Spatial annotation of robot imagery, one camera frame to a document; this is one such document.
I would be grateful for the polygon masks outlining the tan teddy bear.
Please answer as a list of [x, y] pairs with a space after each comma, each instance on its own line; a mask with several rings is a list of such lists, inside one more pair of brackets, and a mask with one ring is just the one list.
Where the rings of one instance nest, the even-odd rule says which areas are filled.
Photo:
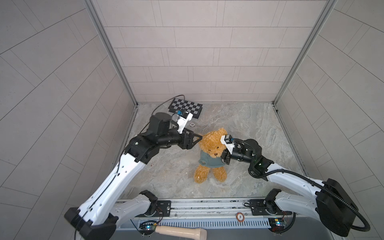
[[[227, 131], [224, 128], [205, 134], [199, 142], [201, 151], [204, 151], [211, 157], [221, 156], [223, 151], [227, 149], [226, 146], [221, 143], [221, 136], [223, 135], [227, 135]], [[199, 164], [194, 173], [195, 183], [201, 184], [205, 182], [210, 172], [213, 172], [215, 179], [221, 183], [227, 179], [227, 171], [224, 166], [220, 168], [207, 168]]]

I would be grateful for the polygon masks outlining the grey-green teddy sweater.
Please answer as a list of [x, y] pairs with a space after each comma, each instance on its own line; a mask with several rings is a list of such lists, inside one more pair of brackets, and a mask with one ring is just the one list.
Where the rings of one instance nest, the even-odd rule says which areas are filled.
[[199, 164], [207, 168], [220, 168], [226, 164], [222, 162], [220, 156], [211, 157], [209, 154], [201, 151], [201, 157], [199, 159]]

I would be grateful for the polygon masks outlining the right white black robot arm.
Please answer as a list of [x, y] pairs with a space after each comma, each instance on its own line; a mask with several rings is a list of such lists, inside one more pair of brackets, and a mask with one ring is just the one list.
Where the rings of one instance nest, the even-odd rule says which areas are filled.
[[255, 140], [243, 141], [224, 135], [220, 141], [227, 148], [221, 156], [225, 164], [231, 160], [248, 163], [248, 172], [253, 178], [270, 181], [295, 192], [295, 195], [290, 195], [272, 190], [265, 199], [268, 207], [311, 217], [341, 237], [347, 237], [350, 230], [355, 229], [353, 223], [359, 209], [337, 181], [328, 179], [324, 182], [285, 169], [265, 158]]

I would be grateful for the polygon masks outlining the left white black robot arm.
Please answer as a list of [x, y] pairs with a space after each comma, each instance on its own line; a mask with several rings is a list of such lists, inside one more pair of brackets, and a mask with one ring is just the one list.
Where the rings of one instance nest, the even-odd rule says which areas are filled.
[[193, 114], [187, 111], [178, 112], [176, 121], [167, 113], [152, 115], [148, 129], [130, 140], [119, 162], [99, 188], [80, 207], [69, 208], [65, 213], [65, 219], [75, 228], [75, 235], [84, 240], [109, 240], [127, 220], [155, 214], [158, 198], [150, 191], [142, 191], [118, 207], [115, 203], [161, 149], [177, 145], [190, 150], [202, 140], [202, 136], [186, 128], [192, 118]]

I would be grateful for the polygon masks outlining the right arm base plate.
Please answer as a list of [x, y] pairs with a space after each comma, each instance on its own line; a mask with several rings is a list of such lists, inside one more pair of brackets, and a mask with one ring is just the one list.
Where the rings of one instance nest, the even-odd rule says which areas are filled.
[[253, 216], [282, 216], [292, 215], [290, 211], [282, 211], [274, 201], [267, 201], [265, 199], [252, 199], [244, 203], [246, 208], [251, 209]]

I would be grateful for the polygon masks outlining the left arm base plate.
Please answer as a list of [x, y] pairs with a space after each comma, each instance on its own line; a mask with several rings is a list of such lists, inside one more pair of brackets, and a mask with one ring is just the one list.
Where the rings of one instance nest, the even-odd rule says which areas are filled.
[[148, 210], [144, 213], [145, 217], [169, 217], [171, 211], [171, 201], [156, 201], [150, 203]]

